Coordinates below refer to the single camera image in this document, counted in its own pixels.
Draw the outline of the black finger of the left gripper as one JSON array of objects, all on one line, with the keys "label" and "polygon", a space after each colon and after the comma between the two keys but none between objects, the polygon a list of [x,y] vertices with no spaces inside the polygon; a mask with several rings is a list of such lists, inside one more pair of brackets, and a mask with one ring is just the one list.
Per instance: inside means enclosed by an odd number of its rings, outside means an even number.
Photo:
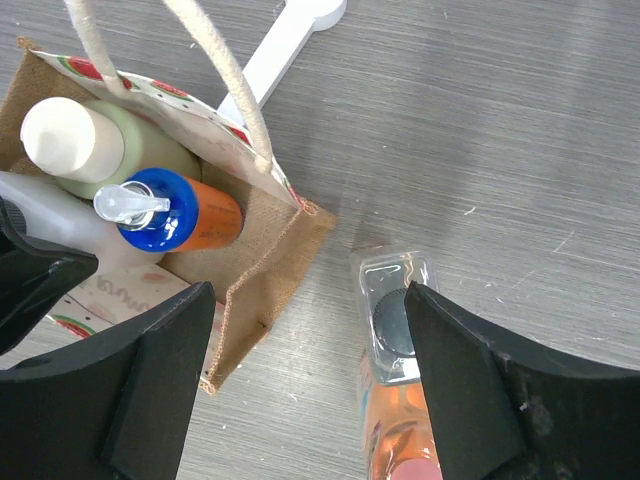
[{"label": "black finger of the left gripper", "polygon": [[96,256],[27,234],[17,205],[1,200],[1,352],[14,349],[71,289],[93,275]]}]

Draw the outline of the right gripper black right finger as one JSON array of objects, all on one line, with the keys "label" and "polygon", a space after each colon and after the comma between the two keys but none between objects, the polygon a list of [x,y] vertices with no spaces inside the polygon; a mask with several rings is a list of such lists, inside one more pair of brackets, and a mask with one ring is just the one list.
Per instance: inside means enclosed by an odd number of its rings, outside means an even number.
[{"label": "right gripper black right finger", "polygon": [[412,283],[405,309],[447,479],[635,479],[639,374],[491,323]]}]

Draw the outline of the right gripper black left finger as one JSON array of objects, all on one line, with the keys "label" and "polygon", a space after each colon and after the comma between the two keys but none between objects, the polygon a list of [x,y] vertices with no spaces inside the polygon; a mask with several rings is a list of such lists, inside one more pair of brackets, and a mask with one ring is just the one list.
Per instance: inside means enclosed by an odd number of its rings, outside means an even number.
[{"label": "right gripper black left finger", "polygon": [[2,371],[2,478],[175,478],[215,305],[197,283]]}]

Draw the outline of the white bottle grey cap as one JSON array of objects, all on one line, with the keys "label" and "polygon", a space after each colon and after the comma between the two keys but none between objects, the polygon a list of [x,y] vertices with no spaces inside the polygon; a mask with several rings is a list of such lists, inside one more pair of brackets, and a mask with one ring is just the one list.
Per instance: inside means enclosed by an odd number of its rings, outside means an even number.
[{"label": "white bottle grey cap", "polygon": [[20,209],[28,235],[95,255],[99,274],[152,265],[163,258],[130,245],[115,224],[53,180],[3,172],[1,197]]}]

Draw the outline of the pink cap lotion bottle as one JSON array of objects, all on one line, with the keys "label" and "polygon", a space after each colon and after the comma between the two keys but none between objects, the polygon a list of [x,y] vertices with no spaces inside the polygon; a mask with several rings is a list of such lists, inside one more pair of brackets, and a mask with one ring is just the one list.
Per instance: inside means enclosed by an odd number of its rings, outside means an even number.
[{"label": "pink cap lotion bottle", "polygon": [[368,479],[441,480],[431,421],[419,382],[385,386],[361,356],[357,397]]}]

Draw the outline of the blue cap orange bottle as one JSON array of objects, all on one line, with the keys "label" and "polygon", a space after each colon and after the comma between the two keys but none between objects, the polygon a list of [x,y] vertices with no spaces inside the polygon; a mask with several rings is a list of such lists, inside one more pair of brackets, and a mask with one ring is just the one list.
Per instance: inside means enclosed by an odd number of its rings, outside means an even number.
[{"label": "blue cap orange bottle", "polygon": [[93,207],[129,244],[149,253],[224,248],[244,224],[232,196],[164,168],[144,169],[100,188]]}]

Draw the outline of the clear bottle grey cap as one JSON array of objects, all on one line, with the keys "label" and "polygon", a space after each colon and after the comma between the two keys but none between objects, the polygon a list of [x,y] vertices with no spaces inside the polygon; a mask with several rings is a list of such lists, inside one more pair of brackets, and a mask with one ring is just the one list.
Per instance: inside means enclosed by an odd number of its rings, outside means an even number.
[{"label": "clear bottle grey cap", "polygon": [[413,282],[438,288],[429,255],[415,248],[375,247],[353,252],[350,265],[374,378],[385,386],[418,380],[404,301]]}]

